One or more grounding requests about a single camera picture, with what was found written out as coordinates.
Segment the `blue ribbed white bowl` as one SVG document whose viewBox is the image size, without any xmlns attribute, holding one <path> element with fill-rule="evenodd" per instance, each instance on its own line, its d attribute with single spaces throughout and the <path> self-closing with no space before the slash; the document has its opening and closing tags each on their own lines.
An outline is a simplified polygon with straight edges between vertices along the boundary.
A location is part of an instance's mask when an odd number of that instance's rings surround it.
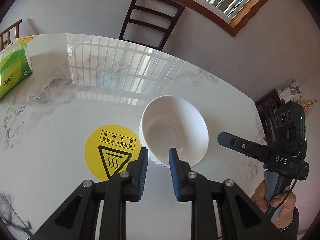
<svg viewBox="0 0 320 240">
<path fill-rule="evenodd" d="M 173 95 L 159 96 L 145 107 L 139 139 L 151 161 L 169 167 L 169 150 L 175 148 L 179 158 L 197 165 L 206 155 L 209 132 L 201 113 L 188 101 Z"/>
</svg>

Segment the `yellow hot warning sticker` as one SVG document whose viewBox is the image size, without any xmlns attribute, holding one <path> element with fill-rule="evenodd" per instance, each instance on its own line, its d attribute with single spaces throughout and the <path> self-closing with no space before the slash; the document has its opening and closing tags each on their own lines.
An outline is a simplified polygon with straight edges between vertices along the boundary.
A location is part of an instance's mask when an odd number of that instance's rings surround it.
<svg viewBox="0 0 320 240">
<path fill-rule="evenodd" d="M 109 180 L 113 175 L 126 171 L 128 163 L 139 157 L 139 138 L 126 127 L 107 125 L 89 137 L 85 159 L 89 170 L 99 180 Z"/>
</svg>

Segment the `dark wooden side furniture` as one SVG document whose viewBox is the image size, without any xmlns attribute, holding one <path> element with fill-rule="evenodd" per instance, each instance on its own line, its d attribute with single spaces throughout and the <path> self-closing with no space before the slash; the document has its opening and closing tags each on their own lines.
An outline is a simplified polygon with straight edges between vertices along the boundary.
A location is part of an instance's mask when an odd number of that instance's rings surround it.
<svg viewBox="0 0 320 240">
<path fill-rule="evenodd" d="M 284 103 L 274 89 L 256 101 L 255 106 L 263 126 L 264 140 L 268 146 L 271 146 L 276 139 L 274 132 L 274 114 L 284 106 Z"/>
</svg>

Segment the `white bag on cabinet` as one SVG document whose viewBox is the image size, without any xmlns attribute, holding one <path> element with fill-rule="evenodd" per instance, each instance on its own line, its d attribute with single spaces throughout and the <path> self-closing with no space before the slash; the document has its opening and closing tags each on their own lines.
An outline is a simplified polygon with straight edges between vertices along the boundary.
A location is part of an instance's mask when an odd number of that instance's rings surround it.
<svg viewBox="0 0 320 240">
<path fill-rule="evenodd" d="M 302 99 L 302 92 L 296 79 L 292 79 L 290 83 L 283 89 L 277 90 L 280 100 L 286 104 L 289 101 L 299 103 Z"/>
</svg>

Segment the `dark wooden chair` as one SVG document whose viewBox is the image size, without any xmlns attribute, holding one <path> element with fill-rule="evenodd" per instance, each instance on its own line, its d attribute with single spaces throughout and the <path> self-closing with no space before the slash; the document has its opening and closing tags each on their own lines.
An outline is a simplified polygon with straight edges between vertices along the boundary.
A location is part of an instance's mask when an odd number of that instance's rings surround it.
<svg viewBox="0 0 320 240">
<path fill-rule="evenodd" d="M 184 10 L 185 6 L 172 0 L 132 0 L 119 39 L 161 51 Z M 130 35 L 125 35 L 128 25 L 146 28 L 148 31 L 133 31 Z M 158 44 L 142 42 L 142 34 L 148 34 L 150 31 L 162 34 Z"/>
</svg>

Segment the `green tissue pack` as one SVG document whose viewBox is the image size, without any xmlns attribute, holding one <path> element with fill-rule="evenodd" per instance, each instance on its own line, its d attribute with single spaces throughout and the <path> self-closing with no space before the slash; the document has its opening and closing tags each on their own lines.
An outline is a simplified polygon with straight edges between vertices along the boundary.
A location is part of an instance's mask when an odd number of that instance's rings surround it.
<svg viewBox="0 0 320 240">
<path fill-rule="evenodd" d="M 17 38 L 1 51 L 1 90 L 3 99 L 17 84 L 33 73 L 27 45 L 36 36 Z"/>
</svg>

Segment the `light wooden chair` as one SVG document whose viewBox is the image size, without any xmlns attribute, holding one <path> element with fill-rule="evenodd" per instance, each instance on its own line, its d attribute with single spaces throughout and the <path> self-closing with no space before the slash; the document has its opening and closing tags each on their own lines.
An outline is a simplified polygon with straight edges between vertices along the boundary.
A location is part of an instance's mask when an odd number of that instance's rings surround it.
<svg viewBox="0 0 320 240">
<path fill-rule="evenodd" d="M 22 20 L 19 20 L 12 24 L 11 26 L 7 27 L 3 32 L 0 34 L 0 50 L 6 48 L 9 44 L 11 44 L 12 40 L 19 38 L 20 32 L 20 24 Z"/>
</svg>

